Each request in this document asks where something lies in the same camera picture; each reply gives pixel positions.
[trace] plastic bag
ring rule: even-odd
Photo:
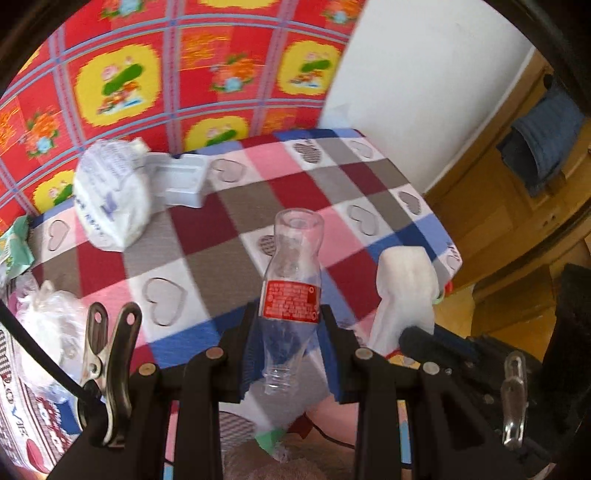
[[[49,357],[80,382],[86,333],[86,309],[72,293],[41,288],[32,274],[17,279],[17,319]],[[72,395],[15,343],[15,370],[38,397],[63,403]]]
[[[0,236],[0,287],[29,268],[35,259],[27,245],[28,218],[23,215]]]
[[[149,150],[140,138],[98,140],[82,155],[74,177],[74,205],[96,248],[122,252],[148,225],[152,193],[145,161]]]

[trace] clear plastic bottle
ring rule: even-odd
[[[265,345],[265,392],[292,394],[320,314],[318,251],[324,219],[306,209],[275,217],[275,254],[262,286],[259,320]]]

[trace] blue cloth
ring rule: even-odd
[[[568,159],[583,126],[584,115],[569,94],[554,81],[542,100],[517,119],[497,145],[503,162],[538,195]]]

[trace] white foam tray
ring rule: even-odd
[[[148,153],[146,168],[152,191],[167,205],[201,208],[203,186],[210,160],[205,155],[185,154],[176,159],[167,153]]]

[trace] red floral wall cloth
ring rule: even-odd
[[[365,0],[92,0],[0,100],[0,231],[98,138],[182,151],[314,127]]]

